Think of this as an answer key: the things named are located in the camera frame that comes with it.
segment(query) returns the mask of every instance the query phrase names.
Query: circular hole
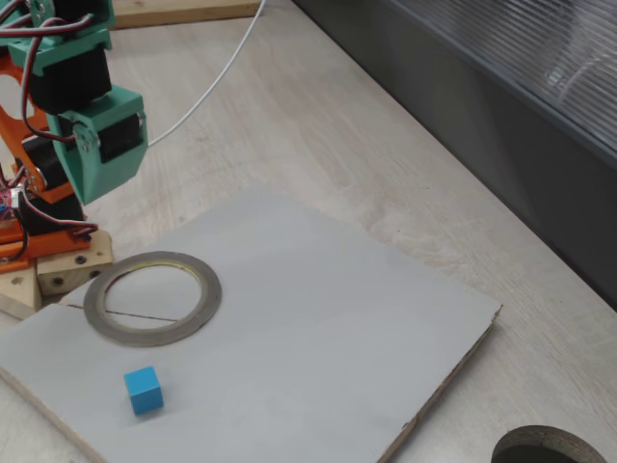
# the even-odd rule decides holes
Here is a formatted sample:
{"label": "circular hole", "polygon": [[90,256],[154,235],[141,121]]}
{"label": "circular hole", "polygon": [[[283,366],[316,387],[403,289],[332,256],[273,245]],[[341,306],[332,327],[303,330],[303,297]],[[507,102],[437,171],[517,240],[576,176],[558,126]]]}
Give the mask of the circular hole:
{"label": "circular hole", "polygon": [[524,426],[497,443],[492,463],[606,463],[589,444],[556,427]]}
{"label": "circular hole", "polygon": [[200,301],[197,280],[176,267],[156,265],[119,278],[109,288],[110,318],[131,328],[158,328],[188,315]]}

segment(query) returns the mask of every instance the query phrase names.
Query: wooden table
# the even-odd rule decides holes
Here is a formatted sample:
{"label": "wooden table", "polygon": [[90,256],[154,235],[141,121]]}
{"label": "wooden table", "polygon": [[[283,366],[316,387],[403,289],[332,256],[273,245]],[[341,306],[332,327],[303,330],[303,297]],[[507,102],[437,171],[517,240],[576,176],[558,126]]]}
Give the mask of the wooden table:
{"label": "wooden table", "polygon": [[[497,327],[400,461],[489,462],[525,424],[617,455],[617,314],[288,0],[272,0],[237,64],[136,178],[87,212],[137,252],[253,182],[366,229],[493,296]],[[114,81],[166,129],[227,62],[248,19],[114,33]],[[16,324],[0,318],[0,331]],[[0,382],[0,463],[82,463]]]}

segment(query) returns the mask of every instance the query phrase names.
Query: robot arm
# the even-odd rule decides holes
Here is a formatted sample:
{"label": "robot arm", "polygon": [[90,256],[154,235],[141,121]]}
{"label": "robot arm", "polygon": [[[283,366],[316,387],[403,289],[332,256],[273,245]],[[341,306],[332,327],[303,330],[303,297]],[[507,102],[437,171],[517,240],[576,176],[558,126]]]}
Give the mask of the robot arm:
{"label": "robot arm", "polygon": [[13,180],[0,176],[0,202],[10,206],[0,211],[4,273],[87,247],[96,227],[81,204],[135,176],[148,132],[141,96],[109,76],[111,0],[0,0],[0,7],[0,73],[21,83],[23,113],[16,120],[0,108],[0,135],[15,159]]}

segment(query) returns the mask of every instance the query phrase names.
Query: cardboard sheet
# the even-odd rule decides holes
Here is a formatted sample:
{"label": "cardboard sheet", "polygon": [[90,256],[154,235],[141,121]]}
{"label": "cardboard sheet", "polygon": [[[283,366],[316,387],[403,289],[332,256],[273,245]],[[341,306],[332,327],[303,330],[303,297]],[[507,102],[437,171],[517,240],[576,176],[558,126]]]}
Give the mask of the cardboard sheet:
{"label": "cardboard sheet", "polygon": [[[190,254],[217,272],[223,302],[196,335],[124,347],[80,309],[55,305],[0,338],[0,374],[94,461],[374,463],[500,307],[261,187],[148,250]],[[173,286],[153,280],[123,304],[147,313]],[[79,306],[84,293],[69,302]],[[181,317],[194,298],[187,290],[165,316]],[[165,407],[136,418],[122,376],[146,366]]]}

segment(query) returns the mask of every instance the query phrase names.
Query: blue cube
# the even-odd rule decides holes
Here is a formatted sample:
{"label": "blue cube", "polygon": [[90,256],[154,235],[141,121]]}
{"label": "blue cube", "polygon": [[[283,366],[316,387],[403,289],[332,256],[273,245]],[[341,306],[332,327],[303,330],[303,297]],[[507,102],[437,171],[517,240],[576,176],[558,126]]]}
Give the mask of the blue cube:
{"label": "blue cube", "polygon": [[138,369],[124,376],[124,383],[135,415],[163,406],[163,393],[153,367]]}

